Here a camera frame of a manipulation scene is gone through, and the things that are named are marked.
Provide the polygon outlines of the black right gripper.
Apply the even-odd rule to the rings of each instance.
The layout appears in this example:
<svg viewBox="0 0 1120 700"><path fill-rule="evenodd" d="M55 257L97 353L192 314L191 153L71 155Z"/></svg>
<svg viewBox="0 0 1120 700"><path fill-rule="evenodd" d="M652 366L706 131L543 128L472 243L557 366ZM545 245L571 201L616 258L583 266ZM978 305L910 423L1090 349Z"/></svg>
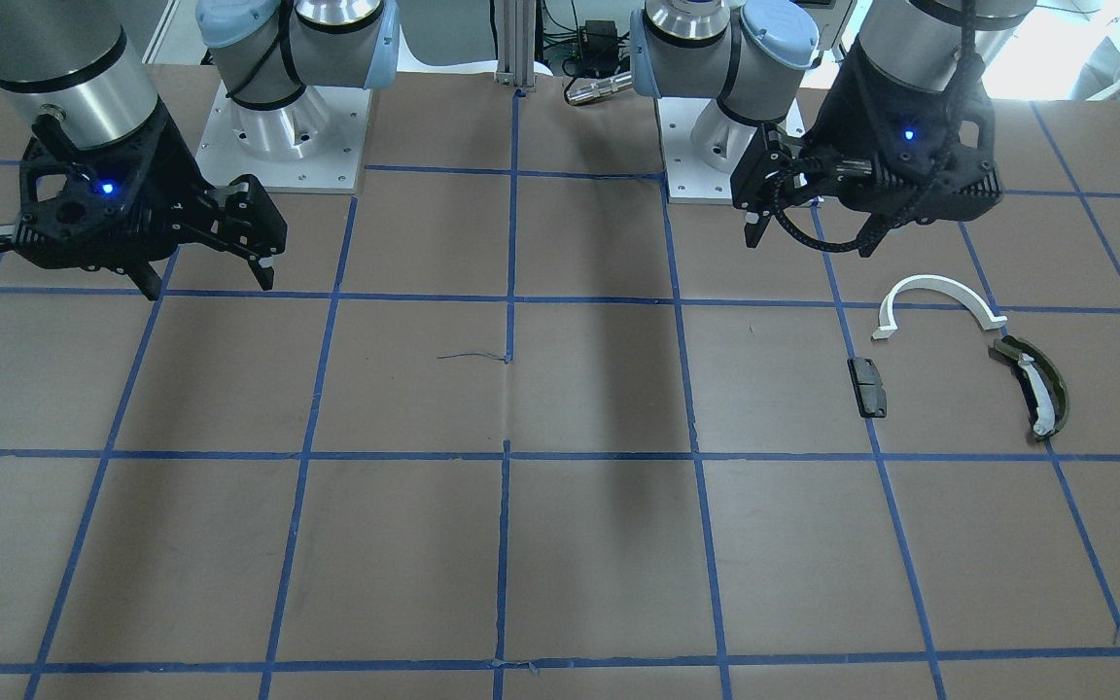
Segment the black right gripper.
<svg viewBox="0 0 1120 700"><path fill-rule="evenodd" d="M82 150L49 114L32 132L19 164L18 217L0 225L0 253L44 269L106 269L159 300L153 262L198 243L244 259L259 288L274 289L283 214L253 174L223 187L206 181L164 103L96 148Z"/></svg>

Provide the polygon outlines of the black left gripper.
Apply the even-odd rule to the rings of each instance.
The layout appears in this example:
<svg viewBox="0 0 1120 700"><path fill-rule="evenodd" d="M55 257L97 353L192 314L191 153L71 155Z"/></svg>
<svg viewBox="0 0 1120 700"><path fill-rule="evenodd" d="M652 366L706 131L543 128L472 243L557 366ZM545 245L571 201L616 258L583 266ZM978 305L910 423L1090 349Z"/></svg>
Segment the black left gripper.
<svg viewBox="0 0 1120 700"><path fill-rule="evenodd" d="M853 46L805 134L760 125L732 172L746 248L758 248L769 222L777 222L815 251L871 256L894 228L968 222L999 204L983 57L970 46L948 56L955 74L928 91L892 76ZM790 207L815 196L867 214L853 239L823 242L788 217Z"/></svg>

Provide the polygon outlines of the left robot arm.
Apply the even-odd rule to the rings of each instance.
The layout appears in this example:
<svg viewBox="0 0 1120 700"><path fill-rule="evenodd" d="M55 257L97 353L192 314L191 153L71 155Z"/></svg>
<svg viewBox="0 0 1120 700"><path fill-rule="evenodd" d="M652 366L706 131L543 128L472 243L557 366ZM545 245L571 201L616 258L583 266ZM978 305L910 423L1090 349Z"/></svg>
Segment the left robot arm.
<svg viewBox="0 0 1120 700"><path fill-rule="evenodd" d="M875 1L812 127L784 131L821 32L791 1L647 1L631 16L634 90L706 97L730 202L758 248L769 223L830 254L871 256L893 230L969 222L999 204L982 77L1033 1Z"/></svg>

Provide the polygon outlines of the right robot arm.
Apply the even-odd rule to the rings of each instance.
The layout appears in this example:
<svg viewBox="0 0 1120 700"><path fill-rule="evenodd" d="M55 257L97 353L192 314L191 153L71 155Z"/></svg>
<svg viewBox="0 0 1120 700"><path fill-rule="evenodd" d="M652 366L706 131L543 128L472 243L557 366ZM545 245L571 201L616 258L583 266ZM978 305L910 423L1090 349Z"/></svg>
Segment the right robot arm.
<svg viewBox="0 0 1120 700"><path fill-rule="evenodd" d="M232 134L256 159L332 142L320 88L388 88L396 77L395 1L200 1L195 16ZM32 132L0 254L108 270L155 300L155 262L199 244L244 259L263 291L274 288L283 214L256 172L223 186L200 172L108 4L0 1L0 91Z"/></svg>

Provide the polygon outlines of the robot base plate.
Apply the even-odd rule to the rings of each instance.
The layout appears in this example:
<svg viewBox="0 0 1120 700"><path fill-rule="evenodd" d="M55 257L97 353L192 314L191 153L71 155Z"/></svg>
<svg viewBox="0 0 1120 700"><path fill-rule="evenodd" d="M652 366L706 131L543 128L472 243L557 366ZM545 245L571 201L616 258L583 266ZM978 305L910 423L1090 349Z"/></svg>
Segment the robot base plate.
<svg viewBox="0 0 1120 700"><path fill-rule="evenodd" d="M656 108L670 199L732 204L732 171L758 127L729 119L715 99L661 97Z"/></svg>
<svg viewBox="0 0 1120 700"><path fill-rule="evenodd" d="M354 194L368 136L367 88L311 86L292 105L250 110L220 86L196 162L214 185L253 174L271 193Z"/></svg>

